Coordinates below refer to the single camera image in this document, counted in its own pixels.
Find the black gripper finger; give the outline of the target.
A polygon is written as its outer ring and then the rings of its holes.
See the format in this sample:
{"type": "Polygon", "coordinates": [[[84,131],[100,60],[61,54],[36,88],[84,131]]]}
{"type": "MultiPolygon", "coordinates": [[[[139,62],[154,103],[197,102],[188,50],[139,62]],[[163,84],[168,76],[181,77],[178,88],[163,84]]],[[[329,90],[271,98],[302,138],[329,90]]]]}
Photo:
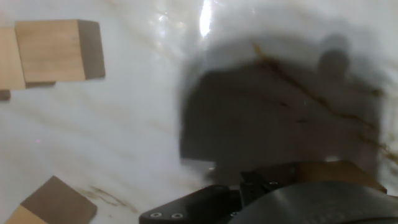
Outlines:
{"type": "Polygon", "coordinates": [[[283,185],[258,172],[243,172],[237,187],[209,185],[144,212],[139,224],[219,224],[228,223],[238,213],[283,185]]]}

